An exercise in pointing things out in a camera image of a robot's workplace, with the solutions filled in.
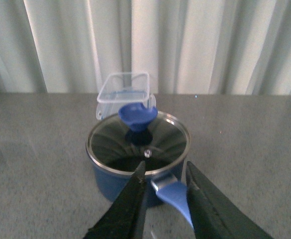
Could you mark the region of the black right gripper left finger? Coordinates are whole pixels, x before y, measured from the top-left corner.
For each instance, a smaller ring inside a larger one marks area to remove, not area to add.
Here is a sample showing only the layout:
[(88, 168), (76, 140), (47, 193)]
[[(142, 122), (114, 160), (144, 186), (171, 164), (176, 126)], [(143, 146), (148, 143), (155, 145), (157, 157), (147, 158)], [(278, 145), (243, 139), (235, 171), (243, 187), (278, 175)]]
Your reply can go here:
[(141, 239), (147, 210), (145, 162), (141, 161), (107, 212), (85, 239)]

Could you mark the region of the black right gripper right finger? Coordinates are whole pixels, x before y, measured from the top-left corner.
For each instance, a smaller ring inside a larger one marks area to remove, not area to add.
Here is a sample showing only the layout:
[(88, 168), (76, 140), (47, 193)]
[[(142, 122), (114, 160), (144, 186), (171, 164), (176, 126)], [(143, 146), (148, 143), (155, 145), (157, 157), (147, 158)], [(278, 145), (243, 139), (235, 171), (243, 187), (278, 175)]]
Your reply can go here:
[(186, 165), (187, 203), (197, 239), (271, 239), (196, 166)]

